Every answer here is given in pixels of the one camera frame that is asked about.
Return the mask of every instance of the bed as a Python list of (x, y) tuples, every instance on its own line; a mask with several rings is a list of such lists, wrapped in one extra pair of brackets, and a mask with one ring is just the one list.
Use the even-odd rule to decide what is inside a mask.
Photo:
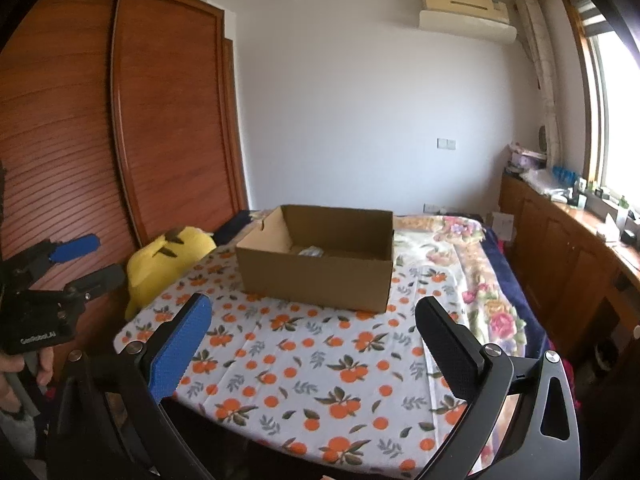
[[(465, 409), (415, 330), (421, 297), (435, 296), (482, 343), (509, 354), (536, 357), (548, 347), (495, 235), (474, 219), (395, 218), (389, 304), (374, 315), (242, 292), (234, 246), (261, 216), (218, 232), (228, 244), (114, 341), (120, 351), (146, 340), (192, 293), (209, 295), (209, 332), (174, 399), (249, 440), (333, 468), (415, 477)], [(493, 459), (513, 412), (509, 401), (474, 470)]]

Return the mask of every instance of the open cardboard box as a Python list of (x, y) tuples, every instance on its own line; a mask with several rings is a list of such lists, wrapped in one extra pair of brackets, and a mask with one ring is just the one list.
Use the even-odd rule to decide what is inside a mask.
[[(384, 312), (393, 213), (283, 205), (237, 246), (244, 290), (300, 303)], [(315, 246), (322, 256), (301, 256)]]

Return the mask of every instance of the wooden cabinet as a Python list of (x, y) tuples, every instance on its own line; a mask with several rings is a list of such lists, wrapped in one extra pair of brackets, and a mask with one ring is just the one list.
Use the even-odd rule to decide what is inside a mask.
[[(0, 52), (2, 253), (101, 242), (34, 288), (124, 264), (169, 228), (215, 231), (246, 203), (223, 17), (199, 0), (39, 0), (20, 23)], [(57, 374), (74, 348), (113, 351), (126, 296), (88, 304)]]
[(604, 297), (610, 269), (586, 246), (574, 246), (575, 263), (560, 290), (555, 309), (544, 323), (552, 341), (567, 354), (579, 343)]
[(236, 212), (222, 27), (220, 14), (169, 0), (120, 0), (114, 126), (142, 244), (177, 225), (213, 232)]
[(545, 224), (545, 215), (538, 204), (528, 198), (524, 199), (511, 260), (513, 272), (521, 283), (528, 282), (529, 276), (540, 268), (540, 241)]
[(561, 221), (548, 218), (538, 247), (538, 266), (529, 274), (527, 283), (537, 303), (538, 320), (545, 322), (558, 302), (558, 295), (573, 263), (571, 233)]
[(563, 207), (503, 177), (500, 209), (514, 215), (516, 233), (511, 266), (554, 344), (576, 357), (617, 267), (609, 249)]

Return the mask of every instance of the light switch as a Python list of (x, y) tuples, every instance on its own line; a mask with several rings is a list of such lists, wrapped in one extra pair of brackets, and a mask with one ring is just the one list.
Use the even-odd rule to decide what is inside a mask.
[(456, 141), (453, 139), (438, 139), (437, 146), (439, 150), (455, 150)]

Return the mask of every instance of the human hand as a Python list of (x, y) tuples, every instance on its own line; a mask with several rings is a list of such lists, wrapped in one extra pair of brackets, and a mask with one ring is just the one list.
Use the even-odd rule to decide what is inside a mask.
[[(0, 352), (0, 372), (19, 372), (24, 368), (21, 355), (5, 355)], [(17, 413), (20, 411), (20, 400), (9, 386), (3, 373), (0, 373), (0, 410)]]
[[(17, 373), (24, 368), (24, 358), (21, 355), (5, 355), (0, 352), (0, 372)], [(53, 377), (53, 348), (46, 347), (38, 351), (38, 371), (36, 382), (46, 386)], [(0, 373), (0, 409), (6, 412), (20, 411), (20, 400), (7, 383), (4, 374)]]

